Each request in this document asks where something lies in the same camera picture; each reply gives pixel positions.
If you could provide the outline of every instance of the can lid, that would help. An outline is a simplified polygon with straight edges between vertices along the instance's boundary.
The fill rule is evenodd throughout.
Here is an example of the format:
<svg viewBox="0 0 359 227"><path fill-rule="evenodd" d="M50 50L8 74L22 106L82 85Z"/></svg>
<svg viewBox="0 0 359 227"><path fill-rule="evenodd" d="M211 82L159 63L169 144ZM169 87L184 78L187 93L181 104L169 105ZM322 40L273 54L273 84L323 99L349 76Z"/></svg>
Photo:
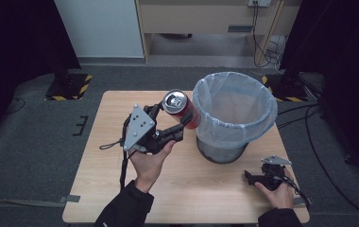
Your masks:
<svg viewBox="0 0 359 227"><path fill-rule="evenodd" d="M183 110L188 97L179 90L173 90L165 95L162 101L162 107L169 114L177 114Z"/></svg>

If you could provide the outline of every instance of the table top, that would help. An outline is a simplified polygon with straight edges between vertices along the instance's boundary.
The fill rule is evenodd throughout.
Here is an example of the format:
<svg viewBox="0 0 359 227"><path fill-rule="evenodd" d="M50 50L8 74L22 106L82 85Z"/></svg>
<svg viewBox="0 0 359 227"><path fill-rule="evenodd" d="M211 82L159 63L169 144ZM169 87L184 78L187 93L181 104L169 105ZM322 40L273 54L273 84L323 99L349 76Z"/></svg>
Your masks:
<svg viewBox="0 0 359 227"><path fill-rule="evenodd" d="M67 202L62 216L65 222L95 222L119 193L122 148L99 147L121 138L124 120L134 104L151 106L166 93L109 91L103 95L70 193L80 196L80 200ZM160 112L157 122L159 130L177 124L165 112ZM276 154L288 159L277 127L250 142L241 157L230 164L205 159L197 149L196 138L195 130L185 130L183 141L166 158L162 174L150 190L155 200L146 223L257 223L270 205L263 193L248 185L244 170L262 175L262 158ZM295 176L291 166L287 169ZM128 162L126 183L135 177L133 165ZM295 212L302 223L309 220L304 204L297 205Z"/></svg>

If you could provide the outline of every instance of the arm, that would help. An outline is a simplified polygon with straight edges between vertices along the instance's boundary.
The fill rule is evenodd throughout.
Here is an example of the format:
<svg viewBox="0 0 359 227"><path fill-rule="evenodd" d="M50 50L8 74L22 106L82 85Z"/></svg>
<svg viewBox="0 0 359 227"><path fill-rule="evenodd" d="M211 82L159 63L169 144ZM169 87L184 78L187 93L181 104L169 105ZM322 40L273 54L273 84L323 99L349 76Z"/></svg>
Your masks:
<svg viewBox="0 0 359 227"><path fill-rule="evenodd" d="M162 172L162 163L170 154L175 141L170 141L162 151L147 155L136 150L130 160L135 167L137 178L131 181L102 211L95 227L137 227L144 226L150 212L153 196L148 193Z"/></svg>
<svg viewBox="0 0 359 227"><path fill-rule="evenodd" d="M285 175L291 178L291 173L285 169ZM265 194L273 207L259 217L260 227L300 227L300 221L293 210L294 193L287 183L282 183L275 191L270 191L261 183L256 187Z"/></svg>

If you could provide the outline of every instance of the hand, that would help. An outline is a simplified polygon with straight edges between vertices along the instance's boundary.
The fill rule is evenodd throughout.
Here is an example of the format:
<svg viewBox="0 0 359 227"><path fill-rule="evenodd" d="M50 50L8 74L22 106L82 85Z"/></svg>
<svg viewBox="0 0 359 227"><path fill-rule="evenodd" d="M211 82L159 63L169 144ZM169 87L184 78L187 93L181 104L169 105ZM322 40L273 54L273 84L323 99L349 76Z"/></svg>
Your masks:
<svg viewBox="0 0 359 227"><path fill-rule="evenodd" d="M290 178L291 173L288 169L284 170L285 176ZM287 183L282 183L275 191L270 191L265 188L261 183L256 183L255 186L265 194L267 199L270 201L272 207L282 208L293 208L294 207L294 193L292 187L288 186Z"/></svg>
<svg viewBox="0 0 359 227"><path fill-rule="evenodd" d="M147 193L150 190L162 172L162 163L168 154L171 153L171 149L175 144L176 141L172 140L155 155L147 155L141 152L136 152L129 158L135 167L137 175L137 178L135 179L135 186L139 190L144 193Z"/></svg>

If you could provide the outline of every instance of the electrical outlet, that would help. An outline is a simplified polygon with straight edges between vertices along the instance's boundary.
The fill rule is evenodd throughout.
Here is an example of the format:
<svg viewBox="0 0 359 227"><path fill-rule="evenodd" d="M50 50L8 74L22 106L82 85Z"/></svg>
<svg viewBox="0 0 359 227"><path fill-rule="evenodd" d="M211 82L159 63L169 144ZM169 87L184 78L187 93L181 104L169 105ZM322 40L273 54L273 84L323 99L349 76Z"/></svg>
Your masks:
<svg viewBox="0 0 359 227"><path fill-rule="evenodd" d="M253 2L256 2L259 7L269 7L271 4L271 0L249 0L248 6L254 7L255 4Z"/></svg>

